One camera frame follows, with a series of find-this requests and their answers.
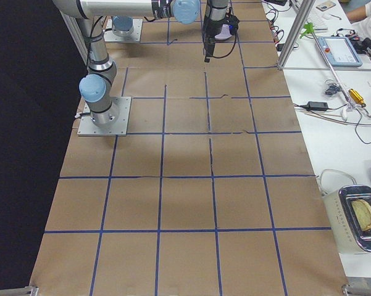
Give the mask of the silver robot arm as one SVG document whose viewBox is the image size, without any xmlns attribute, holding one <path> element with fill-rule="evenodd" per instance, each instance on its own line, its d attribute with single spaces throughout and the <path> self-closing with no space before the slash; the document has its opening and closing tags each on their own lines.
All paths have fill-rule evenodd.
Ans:
<svg viewBox="0 0 371 296">
<path fill-rule="evenodd" d="M 130 36 L 135 32 L 135 21 L 139 21 L 140 24 L 143 23 L 141 19 L 113 16 L 111 17 L 111 30 L 117 36 Z M 236 16 L 227 12 L 220 31 L 214 37 L 217 40 L 225 40 L 235 36 L 238 31 L 239 22 L 240 20 Z"/>
<path fill-rule="evenodd" d="M 96 126 L 112 124 L 119 116 L 119 108 L 109 95 L 117 66 L 107 52 L 100 18 L 173 17 L 189 24 L 197 19 L 200 10 L 199 1 L 54 1 L 54 4 L 62 13 L 75 18 L 86 44 L 88 74 L 81 79 L 79 90 Z"/>
</svg>

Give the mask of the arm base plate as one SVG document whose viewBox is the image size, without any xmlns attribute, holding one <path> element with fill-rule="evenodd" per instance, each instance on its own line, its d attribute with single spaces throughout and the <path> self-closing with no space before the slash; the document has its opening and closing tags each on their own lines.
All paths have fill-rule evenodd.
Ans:
<svg viewBox="0 0 371 296">
<path fill-rule="evenodd" d="M 131 110 L 131 97 L 111 97 L 112 105 L 104 113 L 93 113 L 85 104 L 80 117 L 79 136 L 126 136 Z"/>
<path fill-rule="evenodd" d="M 133 26 L 128 31 L 114 30 L 112 20 L 109 19 L 104 27 L 106 43 L 139 43 L 143 27 L 142 19 L 133 19 Z"/>
</svg>

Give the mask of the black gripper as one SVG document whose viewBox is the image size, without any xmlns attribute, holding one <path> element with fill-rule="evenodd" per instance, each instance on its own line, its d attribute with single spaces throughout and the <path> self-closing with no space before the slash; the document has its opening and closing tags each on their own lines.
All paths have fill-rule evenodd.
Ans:
<svg viewBox="0 0 371 296">
<path fill-rule="evenodd" d="M 228 25 L 228 29 L 231 35 L 236 35 L 239 28 L 240 20 L 233 14 L 226 14 L 225 24 Z"/>
<path fill-rule="evenodd" d="M 211 57 L 214 55 L 215 36 L 218 34 L 218 22 L 204 21 L 203 24 L 203 37 L 204 37 L 204 50 L 205 50 L 205 63 L 209 63 Z"/>
</svg>

